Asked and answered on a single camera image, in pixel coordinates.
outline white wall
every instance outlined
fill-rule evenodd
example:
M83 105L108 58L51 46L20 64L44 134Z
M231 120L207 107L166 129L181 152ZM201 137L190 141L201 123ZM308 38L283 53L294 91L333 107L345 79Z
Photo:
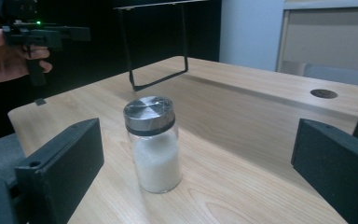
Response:
M284 0L223 0L220 62L276 71Z
M283 61L358 70L358 7L289 13Z

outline metal lid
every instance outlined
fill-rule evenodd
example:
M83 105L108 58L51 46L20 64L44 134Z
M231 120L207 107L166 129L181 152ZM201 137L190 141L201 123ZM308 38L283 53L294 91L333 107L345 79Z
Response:
M175 123L173 103L167 97L147 96L124 107L127 130L140 136L164 133Z

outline white powder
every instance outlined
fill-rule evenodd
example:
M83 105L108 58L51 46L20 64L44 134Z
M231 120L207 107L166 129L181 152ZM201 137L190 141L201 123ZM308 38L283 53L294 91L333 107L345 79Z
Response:
M143 189L163 193L181 180L179 146L175 133L167 131L147 140L136 141L134 160Z

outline wooden table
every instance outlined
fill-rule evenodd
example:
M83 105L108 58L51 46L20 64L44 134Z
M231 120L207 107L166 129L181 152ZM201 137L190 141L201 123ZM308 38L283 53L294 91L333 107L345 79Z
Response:
M182 63L142 67L136 79ZM28 155L71 124L100 119L105 164L70 223L345 223L290 160L300 118L352 133L358 86L196 59L189 67L143 91L123 74L9 112ZM338 97L317 98L314 89ZM124 126L124 106L146 95L171 98L179 126L183 179L165 194L138 186Z

